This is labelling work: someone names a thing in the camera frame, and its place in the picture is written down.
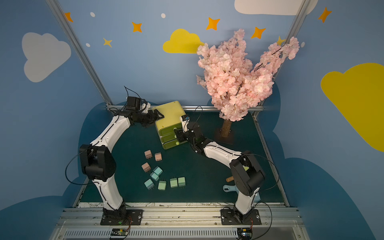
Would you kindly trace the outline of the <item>pink plug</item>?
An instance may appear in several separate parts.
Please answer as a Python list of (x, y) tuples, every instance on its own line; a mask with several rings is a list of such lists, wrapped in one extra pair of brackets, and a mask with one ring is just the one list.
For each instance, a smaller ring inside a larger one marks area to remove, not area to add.
[(162, 157), (162, 154), (161, 153), (156, 153), (155, 154), (155, 161), (156, 162), (159, 162), (159, 161), (161, 161), (163, 159), (163, 157)]
[(149, 165), (149, 163), (144, 163), (142, 165), (142, 169), (145, 173), (149, 172), (151, 170), (151, 166)]
[(151, 150), (145, 151), (145, 157), (146, 159), (151, 159), (153, 157), (152, 151)]

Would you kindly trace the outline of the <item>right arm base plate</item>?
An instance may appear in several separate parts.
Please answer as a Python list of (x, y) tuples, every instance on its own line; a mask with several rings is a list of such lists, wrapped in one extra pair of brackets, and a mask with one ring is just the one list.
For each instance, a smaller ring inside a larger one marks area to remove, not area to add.
[(220, 210), (222, 225), (261, 225), (261, 217), (259, 211), (251, 210), (242, 215), (236, 209), (223, 208)]

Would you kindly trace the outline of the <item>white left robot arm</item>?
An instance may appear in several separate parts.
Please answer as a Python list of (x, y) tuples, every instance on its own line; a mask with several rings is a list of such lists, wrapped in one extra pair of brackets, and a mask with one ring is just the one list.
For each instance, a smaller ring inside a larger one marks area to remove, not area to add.
[(158, 110), (120, 110), (95, 140), (80, 147), (82, 172), (98, 189), (105, 210), (118, 211), (125, 207), (115, 181), (117, 164), (112, 156), (115, 144), (134, 123), (150, 127), (164, 117)]

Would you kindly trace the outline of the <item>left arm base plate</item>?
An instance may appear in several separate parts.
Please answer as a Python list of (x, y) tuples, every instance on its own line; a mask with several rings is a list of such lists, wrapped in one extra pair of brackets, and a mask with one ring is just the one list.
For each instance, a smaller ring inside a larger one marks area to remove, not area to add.
[(143, 210), (122, 209), (106, 210), (103, 209), (103, 215), (100, 222), (101, 226), (139, 226), (143, 218)]

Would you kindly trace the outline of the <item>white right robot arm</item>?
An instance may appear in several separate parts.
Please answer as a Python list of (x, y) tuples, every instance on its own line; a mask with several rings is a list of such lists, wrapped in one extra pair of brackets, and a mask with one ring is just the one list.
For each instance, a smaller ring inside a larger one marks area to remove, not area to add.
[(239, 190), (235, 213), (240, 217), (250, 215), (254, 208), (254, 199), (266, 179), (266, 174), (255, 156), (249, 151), (230, 150), (206, 138), (196, 122), (175, 128), (174, 133), (178, 141), (188, 142), (197, 154), (230, 168)]

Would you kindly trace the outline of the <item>green drawer cabinet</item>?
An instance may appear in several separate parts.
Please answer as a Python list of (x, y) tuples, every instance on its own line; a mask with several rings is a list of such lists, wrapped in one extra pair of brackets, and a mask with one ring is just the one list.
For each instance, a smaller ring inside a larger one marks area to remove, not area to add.
[(178, 101), (170, 102), (160, 106), (155, 106), (152, 110), (159, 110), (164, 116), (164, 119), (157, 120), (155, 125), (164, 150), (179, 146), (180, 143), (174, 133), (174, 129), (181, 129), (182, 123), (180, 117), (185, 115), (182, 105)]

